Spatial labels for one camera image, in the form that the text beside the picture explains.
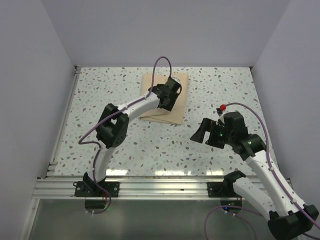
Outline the beige cloth wrap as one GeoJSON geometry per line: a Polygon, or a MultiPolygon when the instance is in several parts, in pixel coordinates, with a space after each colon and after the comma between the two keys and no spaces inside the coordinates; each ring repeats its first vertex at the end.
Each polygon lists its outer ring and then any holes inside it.
{"type": "Polygon", "coordinates": [[[139,116],[143,121],[167,124],[182,124],[188,90],[187,73],[172,73],[170,76],[146,73],[142,77],[140,94],[150,94],[159,103],[139,116]]]}

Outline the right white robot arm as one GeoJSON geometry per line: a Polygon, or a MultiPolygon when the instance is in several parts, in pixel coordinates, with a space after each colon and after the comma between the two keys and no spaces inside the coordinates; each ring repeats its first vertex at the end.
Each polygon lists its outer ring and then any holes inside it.
{"type": "Polygon", "coordinates": [[[277,240],[291,240],[304,235],[314,226],[319,211],[307,205],[291,188],[267,152],[267,146],[257,134],[250,134],[244,117],[237,111],[219,112],[217,121],[204,118],[191,141],[223,149],[231,146],[234,153],[253,170],[265,191],[253,185],[237,170],[224,176],[221,193],[245,198],[267,221],[277,240]]]}

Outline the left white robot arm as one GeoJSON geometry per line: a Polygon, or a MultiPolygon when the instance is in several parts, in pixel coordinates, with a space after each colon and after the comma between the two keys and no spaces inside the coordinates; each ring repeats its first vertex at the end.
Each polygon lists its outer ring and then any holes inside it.
{"type": "Polygon", "coordinates": [[[98,123],[79,140],[80,145],[98,145],[91,167],[83,176],[87,192],[95,197],[107,192],[103,181],[108,163],[114,150],[124,142],[129,123],[150,110],[171,111],[181,91],[180,82],[169,77],[164,84],[151,87],[135,100],[118,106],[111,103],[105,106],[98,123]]]}

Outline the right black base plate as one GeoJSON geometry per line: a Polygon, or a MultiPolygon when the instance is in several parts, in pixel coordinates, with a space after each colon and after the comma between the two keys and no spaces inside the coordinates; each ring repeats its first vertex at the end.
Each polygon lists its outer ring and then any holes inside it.
{"type": "Polygon", "coordinates": [[[225,186],[221,181],[209,181],[207,185],[207,195],[209,198],[238,198],[232,187],[225,186]]]}

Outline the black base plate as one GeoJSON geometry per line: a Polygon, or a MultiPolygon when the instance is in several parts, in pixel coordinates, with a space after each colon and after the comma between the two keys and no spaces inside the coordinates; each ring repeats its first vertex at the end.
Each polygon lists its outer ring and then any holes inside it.
{"type": "Polygon", "coordinates": [[[221,181],[209,181],[207,185],[207,195],[209,198],[238,198],[232,187],[225,186],[221,181]]]}
{"type": "Polygon", "coordinates": [[[120,191],[120,183],[118,181],[102,181],[100,187],[93,185],[93,189],[88,187],[83,181],[76,181],[72,184],[75,187],[74,196],[83,198],[105,197],[108,191],[111,198],[117,198],[120,191]]]}

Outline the aluminium extrusion rail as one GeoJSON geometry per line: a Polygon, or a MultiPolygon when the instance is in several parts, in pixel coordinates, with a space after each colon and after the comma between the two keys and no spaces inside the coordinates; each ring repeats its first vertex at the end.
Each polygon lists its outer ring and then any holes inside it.
{"type": "MultiPolygon", "coordinates": [[[[223,181],[222,175],[205,176],[110,176],[119,185],[116,200],[208,200],[208,182],[223,181]]],[[[79,177],[50,177],[36,181],[32,198],[73,200],[79,177]]]]}

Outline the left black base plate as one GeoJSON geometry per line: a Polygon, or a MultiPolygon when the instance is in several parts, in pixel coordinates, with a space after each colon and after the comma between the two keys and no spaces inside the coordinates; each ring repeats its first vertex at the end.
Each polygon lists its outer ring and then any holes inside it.
{"type": "Polygon", "coordinates": [[[74,196],[83,198],[105,197],[108,191],[111,198],[117,198],[120,191],[120,183],[118,181],[102,181],[100,187],[93,185],[93,189],[88,187],[83,181],[76,181],[72,184],[75,187],[74,196]]]}

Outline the left side aluminium rail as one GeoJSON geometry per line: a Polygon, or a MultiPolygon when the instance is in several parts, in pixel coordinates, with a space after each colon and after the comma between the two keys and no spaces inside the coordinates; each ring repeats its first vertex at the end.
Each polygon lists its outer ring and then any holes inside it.
{"type": "Polygon", "coordinates": [[[75,89],[76,89],[76,86],[78,83],[79,76],[81,74],[81,69],[82,69],[82,66],[80,66],[80,65],[74,66],[74,76],[73,76],[73,80],[72,80],[71,89],[68,94],[66,106],[65,106],[63,116],[62,116],[62,121],[61,121],[61,124],[59,127],[58,135],[57,135],[54,147],[53,147],[52,154],[50,156],[50,161],[48,163],[48,167],[46,169],[46,173],[45,173],[44,178],[52,178],[54,176],[55,168],[58,164],[57,155],[59,154],[59,151],[60,151],[61,142],[62,142],[62,139],[64,136],[65,127],[67,125],[68,116],[69,116],[70,108],[71,108],[71,105],[73,102],[75,89]]]}

